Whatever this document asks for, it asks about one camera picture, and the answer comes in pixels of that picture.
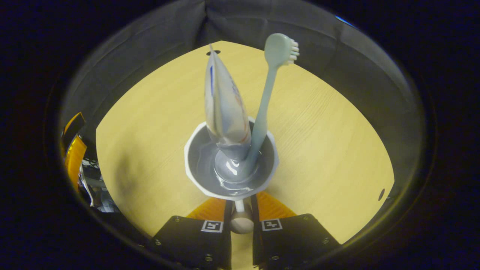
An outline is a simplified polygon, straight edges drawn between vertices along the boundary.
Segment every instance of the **wooden surface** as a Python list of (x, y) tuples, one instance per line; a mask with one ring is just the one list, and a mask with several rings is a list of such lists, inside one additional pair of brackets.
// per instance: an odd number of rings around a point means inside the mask
[[(255, 118), (268, 69), (264, 52), (224, 41), (213, 47)], [(199, 48), (149, 74), (96, 130), (99, 165), (112, 198), (150, 236), (172, 215), (187, 216), (208, 199), (185, 174), (183, 157), (188, 138), (205, 121), (208, 51)], [(280, 165), (266, 192), (297, 214), (311, 213), (339, 243), (385, 201), (394, 183), (385, 147), (363, 115), (315, 75), (297, 65), (280, 68), (268, 129)], [(232, 253), (234, 269), (251, 269), (252, 235), (232, 234)]]

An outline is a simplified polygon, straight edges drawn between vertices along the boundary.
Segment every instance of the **toothbrush head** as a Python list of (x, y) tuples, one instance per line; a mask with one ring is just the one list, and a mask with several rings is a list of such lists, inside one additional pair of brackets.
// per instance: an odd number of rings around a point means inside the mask
[(299, 44), (284, 34), (271, 34), (265, 42), (265, 59), (269, 66), (279, 68), (293, 64), (299, 55)]

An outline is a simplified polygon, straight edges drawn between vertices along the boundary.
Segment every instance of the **toothbrush handle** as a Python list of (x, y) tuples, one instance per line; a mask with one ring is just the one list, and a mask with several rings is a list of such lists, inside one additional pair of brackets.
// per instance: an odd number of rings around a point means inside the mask
[(246, 159), (246, 167), (244, 173), (248, 175), (254, 168), (257, 162), (258, 155), (262, 144), (264, 143), (265, 136), (267, 135), (267, 109), (268, 102), (272, 95), (273, 85), (275, 82), (277, 69), (269, 68), (267, 80), (265, 82), (264, 93), (262, 94), (262, 101), (260, 101), (260, 107), (258, 109), (257, 118), (253, 125), (252, 131), (252, 146), (248, 152)]

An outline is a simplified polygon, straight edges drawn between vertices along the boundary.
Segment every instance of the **toothpaste tube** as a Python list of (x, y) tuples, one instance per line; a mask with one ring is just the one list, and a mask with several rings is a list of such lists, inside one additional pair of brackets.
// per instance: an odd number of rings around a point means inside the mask
[(205, 115), (210, 138), (232, 160), (244, 160), (252, 134), (235, 82), (210, 45), (205, 74)]

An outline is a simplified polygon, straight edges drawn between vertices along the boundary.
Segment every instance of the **toothbrush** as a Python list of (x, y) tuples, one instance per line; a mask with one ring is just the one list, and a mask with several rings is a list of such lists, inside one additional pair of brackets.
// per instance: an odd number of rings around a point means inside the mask
[(257, 118), (253, 125), (252, 146), (245, 160), (242, 170), (243, 176), (248, 176), (257, 162), (260, 147), (267, 135), (267, 109), (278, 69), (283, 65), (293, 64), (299, 56), (298, 43), (284, 34), (272, 34), (265, 42), (265, 59), (268, 63), (268, 75), (265, 82), (262, 101), (258, 109)]

